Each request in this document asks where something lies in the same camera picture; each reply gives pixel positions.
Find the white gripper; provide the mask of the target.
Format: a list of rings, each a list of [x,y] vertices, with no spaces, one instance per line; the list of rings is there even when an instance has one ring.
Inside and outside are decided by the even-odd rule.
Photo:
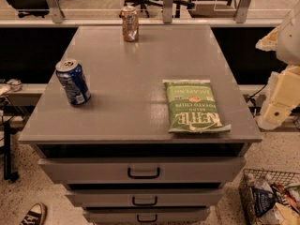
[[[287,66],[280,73],[272,72],[267,88],[257,124],[264,130],[273,130],[300,104],[300,67]]]

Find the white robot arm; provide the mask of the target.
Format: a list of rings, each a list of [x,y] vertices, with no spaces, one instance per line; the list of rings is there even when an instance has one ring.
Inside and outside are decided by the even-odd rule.
[[[281,25],[257,42],[256,48],[275,51],[277,59],[287,65],[280,73],[271,73],[266,99],[257,119],[260,128],[273,130],[300,105],[300,2],[285,16]]]

